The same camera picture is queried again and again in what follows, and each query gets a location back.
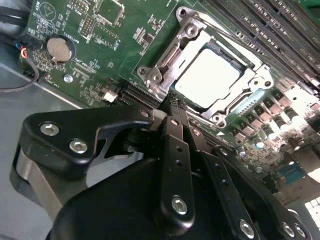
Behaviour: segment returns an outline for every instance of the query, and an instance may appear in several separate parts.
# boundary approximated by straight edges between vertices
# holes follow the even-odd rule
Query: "hole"
[[[181,9],[180,12],[179,12],[179,16],[182,17],[182,18],[183,18],[186,14],[187,14],[187,13],[186,13],[186,10],[184,10],[184,9]]]
[[[146,70],[144,70],[143,68],[141,68],[139,72],[140,72],[141,75],[145,75],[146,74]]]
[[[178,167],[180,167],[180,168],[182,168],[182,166],[183,166],[182,162],[180,162],[179,160],[176,160],[175,164],[177,164]]]
[[[216,163],[214,166],[215,166],[217,169],[222,170],[221,166],[220,166],[218,163]]]
[[[270,81],[266,81],[266,82],[264,83],[264,85],[265,85],[266,87],[270,87],[270,86],[271,86],[271,82],[270,82]]]
[[[222,183],[226,186],[226,187],[229,187],[230,186],[230,184],[226,181],[226,180],[222,180]]]

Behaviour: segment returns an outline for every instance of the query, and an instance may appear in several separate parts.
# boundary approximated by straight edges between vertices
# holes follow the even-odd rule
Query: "black plastic bracket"
[[[254,213],[263,236],[273,240],[312,240],[308,229],[234,157],[234,152],[228,149],[221,151],[217,146],[212,153],[223,161],[246,208]],[[290,230],[286,231],[285,226],[290,226]],[[305,237],[299,233],[299,228],[303,229]]]
[[[178,115],[162,122],[160,201],[154,219],[171,236],[183,235],[195,221],[189,146]]]
[[[148,128],[152,122],[149,110],[137,105],[36,113],[24,120],[19,145],[36,163],[64,178],[76,179],[86,174],[96,157],[98,140],[111,143],[120,131]],[[54,124],[59,133],[44,134],[43,124]],[[82,154],[72,151],[72,140],[81,140],[87,150]]]

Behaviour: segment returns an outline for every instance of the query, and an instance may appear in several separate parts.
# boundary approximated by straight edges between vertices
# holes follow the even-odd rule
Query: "wire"
[[[30,67],[34,71],[34,76],[30,80],[30,82],[18,87],[0,88],[0,93],[14,93],[14,92],[25,90],[27,88],[30,88],[39,79],[40,73],[37,69],[37,66],[34,64],[34,62],[29,57],[25,58],[25,61],[30,65]]]
[[[5,6],[0,6],[0,15],[8,15],[8,16],[15,16],[19,18],[28,18],[29,13],[26,11],[21,11]]]
[[[27,48],[22,46],[20,49],[21,49],[21,52],[20,52],[21,57],[23,57],[24,59],[28,58]]]
[[[25,27],[27,26],[28,19],[0,14],[0,22]]]

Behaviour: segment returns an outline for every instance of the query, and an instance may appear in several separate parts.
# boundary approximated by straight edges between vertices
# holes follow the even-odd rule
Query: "gray metal surface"
[[[0,44],[0,65],[20,71],[17,50]],[[0,67],[0,88],[25,84],[26,80]],[[75,109],[37,86],[0,94],[0,240],[44,240],[52,222],[46,211],[17,193],[9,181],[23,120],[34,113]],[[92,167],[87,185],[92,186],[130,165],[139,155],[114,159]]]
[[[23,151],[20,151],[16,171],[30,183],[52,221],[68,200],[88,188],[85,179],[67,181],[30,160]]]

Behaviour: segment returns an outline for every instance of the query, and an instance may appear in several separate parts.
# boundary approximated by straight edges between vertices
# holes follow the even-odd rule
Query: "screw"
[[[76,154],[84,154],[88,150],[87,144],[82,140],[72,140],[69,144],[69,148]]]
[[[64,75],[63,80],[67,83],[70,84],[73,82],[74,78],[71,75]]]
[[[176,125],[176,126],[179,125],[179,123],[178,123],[176,120],[174,120],[174,119],[171,120],[171,123],[172,123],[173,125]]]
[[[52,123],[42,124],[40,126],[40,131],[43,134],[48,135],[48,136],[55,136],[60,132],[59,127],[57,125],[52,124]]]
[[[197,136],[200,136],[200,132],[197,130],[197,129],[192,129],[192,132],[197,135]]]
[[[295,224],[294,227],[295,227],[296,231],[297,231],[302,237],[304,237],[304,238],[307,237],[306,233],[302,230],[301,227],[299,227],[299,225]]]
[[[162,79],[162,76],[161,76],[159,73],[154,73],[154,74],[152,75],[152,79],[153,79],[154,81],[159,81],[159,80]]]
[[[145,75],[146,74],[146,70],[144,68],[140,68],[139,73],[141,75]]]
[[[188,211],[188,206],[180,197],[174,197],[171,201],[172,208],[180,215],[185,215]]]
[[[186,27],[185,32],[189,38],[194,38],[198,35],[199,30],[195,25],[189,25]]]
[[[224,148],[220,148],[220,151],[223,155],[228,156],[228,152]]]
[[[283,230],[292,238],[295,237],[295,232],[292,230],[292,228],[286,224],[285,222],[282,223]]]
[[[149,117],[149,114],[146,113],[145,111],[142,111],[142,112],[141,112],[141,115],[144,116],[145,118],[148,118],[148,117]]]
[[[248,239],[253,239],[255,237],[254,229],[245,220],[241,219],[239,226]]]

